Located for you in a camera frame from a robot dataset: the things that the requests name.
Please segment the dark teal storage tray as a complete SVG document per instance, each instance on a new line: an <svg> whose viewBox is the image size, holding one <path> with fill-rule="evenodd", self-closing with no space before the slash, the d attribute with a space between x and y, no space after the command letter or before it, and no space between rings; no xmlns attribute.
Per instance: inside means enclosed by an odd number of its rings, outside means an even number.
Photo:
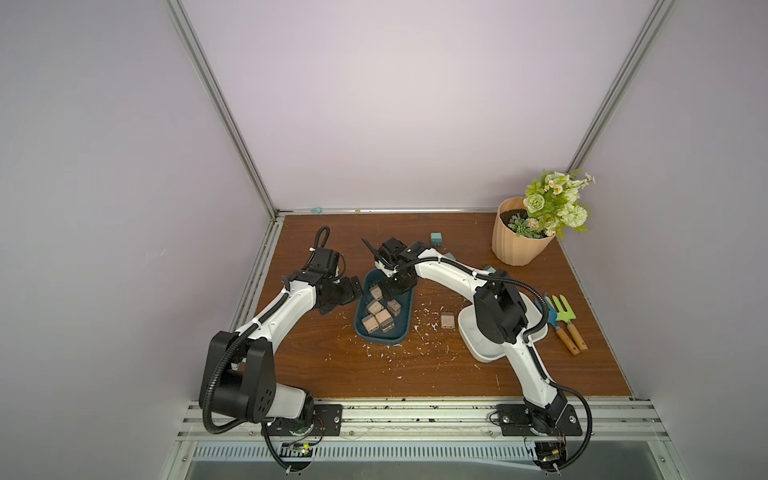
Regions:
<svg viewBox="0 0 768 480"><path fill-rule="evenodd" d="M380 283L386 275L370 270L362 282L362 296L354 316L355 333L375 344L400 344L410 328L414 291L388 297Z"/></svg>

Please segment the white storage tray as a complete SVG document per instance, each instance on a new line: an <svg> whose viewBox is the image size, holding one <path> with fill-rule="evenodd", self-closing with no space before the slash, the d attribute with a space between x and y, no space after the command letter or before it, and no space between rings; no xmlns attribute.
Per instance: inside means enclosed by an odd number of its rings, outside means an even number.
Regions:
<svg viewBox="0 0 768 480"><path fill-rule="evenodd" d="M499 295L478 290L472 305L459 313L458 329L472 356L490 363L546 336L547 320L539 307L517 290Z"/></svg>

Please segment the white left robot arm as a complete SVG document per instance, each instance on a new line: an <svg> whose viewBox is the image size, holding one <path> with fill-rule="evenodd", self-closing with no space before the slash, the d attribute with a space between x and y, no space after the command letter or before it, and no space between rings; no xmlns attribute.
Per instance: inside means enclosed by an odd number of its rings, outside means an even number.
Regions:
<svg viewBox="0 0 768 480"><path fill-rule="evenodd" d="M310 392L276 380L274 355L308 312L325 315L362 297L357 276L340 277L299 270L283 279L279 294L235 331L210 341L199 393L204 428L222 434L244 423L283 420L294 429L313 422Z"/></svg>

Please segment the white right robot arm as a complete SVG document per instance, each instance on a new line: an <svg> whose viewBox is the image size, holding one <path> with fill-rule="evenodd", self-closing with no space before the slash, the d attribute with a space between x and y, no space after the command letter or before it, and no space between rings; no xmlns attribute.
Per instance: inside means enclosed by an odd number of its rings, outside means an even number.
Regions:
<svg viewBox="0 0 768 480"><path fill-rule="evenodd" d="M539 435L556 432L568 402L535 347L547 333L549 308L542 295L505 271L467 266L421 242L407 246L391 238L373 255L390 294L408 292L426 279L469 301L458 328L470 353L481 363L507 359L522 388L529 428Z"/></svg>

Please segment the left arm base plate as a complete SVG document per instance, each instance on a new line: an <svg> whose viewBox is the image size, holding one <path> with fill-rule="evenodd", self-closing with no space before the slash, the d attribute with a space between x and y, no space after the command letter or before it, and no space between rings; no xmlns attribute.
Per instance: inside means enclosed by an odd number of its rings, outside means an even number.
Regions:
<svg viewBox="0 0 768 480"><path fill-rule="evenodd" d="M340 435L344 408L341 404L315 404L312 412L306 411L296 419L277 418L268 423L271 436L299 438Z"/></svg>

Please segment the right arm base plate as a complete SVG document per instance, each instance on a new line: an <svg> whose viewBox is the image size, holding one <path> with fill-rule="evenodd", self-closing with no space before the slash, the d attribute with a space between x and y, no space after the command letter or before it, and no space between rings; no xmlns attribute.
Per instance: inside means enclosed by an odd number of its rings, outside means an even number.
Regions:
<svg viewBox="0 0 768 480"><path fill-rule="evenodd" d="M499 404L488 420L501 429L503 436L508 437L568 437L584 434L571 404L566 404L555 415L546 409L524 404Z"/></svg>

